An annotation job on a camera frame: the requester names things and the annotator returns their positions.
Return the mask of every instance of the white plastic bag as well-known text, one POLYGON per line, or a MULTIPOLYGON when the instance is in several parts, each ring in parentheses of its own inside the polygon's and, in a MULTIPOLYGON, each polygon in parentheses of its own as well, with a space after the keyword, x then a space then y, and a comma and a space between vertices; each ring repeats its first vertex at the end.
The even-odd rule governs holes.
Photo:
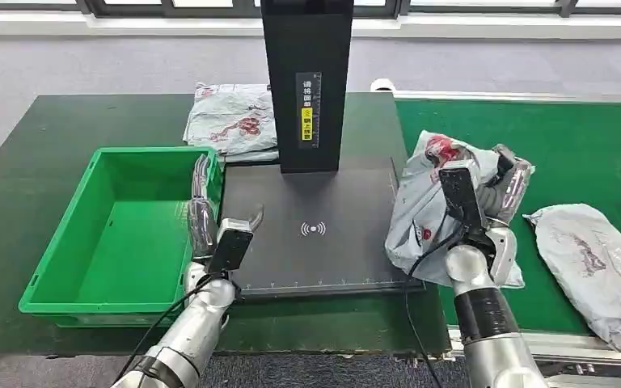
POLYGON ((621 350, 621 234, 598 210, 555 205, 524 216, 539 254, 589 327, 621 350))
MULTIPOLYGON (((399 181, 391 225, 384 247, 391 262, 408 273, 416 260, 432 245, 446 212, 446 199, 439 183, 439 169, 452 160, 473 159, 479 168, 480 181, 488 182, 496 174, 498 154, 480 150, 465 142, 423 131, 413 156, 408 159, 399 181)), ((448 217, 441 225, 438 241, 454 232, 456 221, 448 217)), ((445 252, 432 253, 413 276, 451 286, 446 275, 445 252)), ((506 286, 524 287, 520 268, 514 264, 506 286)))
POLYGON ((278 157, 272 95, 266 85, 197 83, 184 141, 211 146, 227 161, 278 157))

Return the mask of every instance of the package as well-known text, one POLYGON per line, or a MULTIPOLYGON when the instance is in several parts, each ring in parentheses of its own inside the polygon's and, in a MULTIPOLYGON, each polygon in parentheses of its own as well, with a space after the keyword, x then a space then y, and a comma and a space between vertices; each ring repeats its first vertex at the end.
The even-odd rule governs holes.
POLYGON ((596 335, 621 351, 621 233, 584 204, 549 206, 524 217, 572 305, 596 335))
POLYGON ((229 162, 277 159, 268 86, 197 83, 183 140, 190 146, 213 147, 229 162))
MULTIPOLYGON (((446 199, 439 183, 439 170, 446 162, 472 159, 479 168, 480 182, 487 183, 496 175, 499 155, 479 150, 467 143, 423 131, 403 169, 399 180, 391 225, 384 247, 391 262, 408 273, 416 260, 433 244, 454 232, 457 222, 447 217, 446 199)), ((446 249, 432 253, 413 273, 417 279, 451 286, 446 275, 446 249)), ((524 287, 517 264, 511 268, 508 287, 524 287)))

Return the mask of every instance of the black scanning platform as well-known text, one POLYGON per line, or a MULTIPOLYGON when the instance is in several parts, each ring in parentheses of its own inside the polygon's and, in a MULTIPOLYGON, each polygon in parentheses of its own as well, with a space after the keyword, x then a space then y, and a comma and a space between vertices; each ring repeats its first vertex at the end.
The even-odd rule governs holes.
POLYGON ((384 251, 397 191, 389 158, 342 158, 336 172, 227 167, 223 217, 263 222, 232 280, 244 297, 398 290, 406 275, 384 251))

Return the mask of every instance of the green plastic bin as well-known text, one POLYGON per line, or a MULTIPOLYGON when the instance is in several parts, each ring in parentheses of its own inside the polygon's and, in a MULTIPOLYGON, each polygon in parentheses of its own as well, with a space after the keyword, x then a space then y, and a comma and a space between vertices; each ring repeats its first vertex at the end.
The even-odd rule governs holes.
POLYGON ((102 148, 20 299, 20 311, 60 327, 149 326, 184 295, 191 257, 187 200, 207 154, 208 194, 220 209, 222 171, 211 148, 102 148))

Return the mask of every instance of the scanner label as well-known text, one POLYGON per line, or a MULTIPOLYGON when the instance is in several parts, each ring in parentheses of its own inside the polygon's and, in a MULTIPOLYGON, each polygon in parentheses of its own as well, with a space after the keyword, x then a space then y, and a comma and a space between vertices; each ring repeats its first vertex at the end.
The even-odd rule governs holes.
POLYGON ((320 138, 320 72, 296 73, 299 148, 318 148, 320 138))

